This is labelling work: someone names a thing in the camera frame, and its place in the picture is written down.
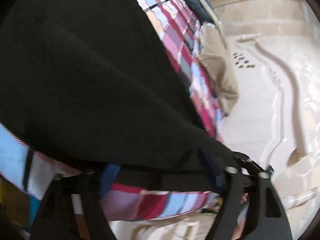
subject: plaid fabric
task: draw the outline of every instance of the plaid fabric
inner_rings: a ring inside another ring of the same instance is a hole
[[[57,173],[69,177],[79,175],[81,171],[40,152],[34,152],[28,193],[41,200]],[[105,187],[105,182],[101,180],[100,188]],[[212,192],[148,191],[144,188],[113,183],[111,190],[100,199],[100,204],[109,221],[149,220],[165,219],[197,210],[215,198],[218,198],[218,195]]]
[[[196,59],[199,54],[199,20],[184,0],[137,1],[163,42],[172,67],[186,85],[208,134],[221,140],[221,109],[217,98],[211,94],[207,74]],[[57,173],[74,176],[81,171],[40,152],[34,152],[28,178],[28,194],[42,199]],[[108,188],[104,182],[100,187],[101,192]],[[216,197],[211,192],[147,191],[114,183],[111,190],[101,196],[100,204],[110,221],[165,219],[199,209]]]
[[[200,67],[200,22],[184,0],[137,0],[162,41],[172,67],[186,85],[206,131],[221,138],[222,113]]]

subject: plaid blanket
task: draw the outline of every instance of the plaid blanket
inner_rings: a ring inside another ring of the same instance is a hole
[[[206,72],[196,59],[199,54],[199,20],[184,0],[137,0],[137,2],[163,42],[172,67],[188,89],[208,134],[221,140],[221,109],[217,98],[211,94]],[[6,136],[14,137],[4,127],[1,128],[4,129]],[[8,155],[6,158],[0,152],[0,159],[3,159],[0,174],[19,189],[24,190],[22,180],[25,165],[22,160],[27,159],[30,150],[17,138],[13,141],[12,145],[14,143],[16,145],[14,148],[9,147],[8,152],[15,149],[16,158],[13,159]],[[57,173],[74,176],[81,171],[40,152],[32,151],[27,193],[41,200],[53,176]],[[114,183],[111,190],[107,191],[105,189],[108,185],[103,180],[100,187],[101,192],[105,192],[101,195],[100,204],[110,221],[164,219],[199,209],[217,197],[211,192],[148,191],[118,183]]]
[[[184,0],[137,0],[167,50],[172,67],[189,90],[209,135],[221,139],[222,114],[199,55],[200,22]]]

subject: black fabric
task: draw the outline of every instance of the black fabric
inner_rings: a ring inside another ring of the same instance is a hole
[[[17,0],[0,27],[0,69],[0,122],[72,166],[148,167],[177,182],[190,173],[184,188],[197,191],[212,189],[199,148],[220,171],[236,165],[205,132],[136,0]]]
[[[72,194],[79,194],[91,240],[116,240],[101,209],[98,184],[101,174],[62,178],[56,174],[49,185],[31,228],[30,240],[81,240]]]
[[[28,191],[28,180],[30,175],[32,158],[33,158],[33,151],[29,149],[27,154],[26,165],[24,168],[24,176],[23,176],[23,189],[25,190],[25,192]]]

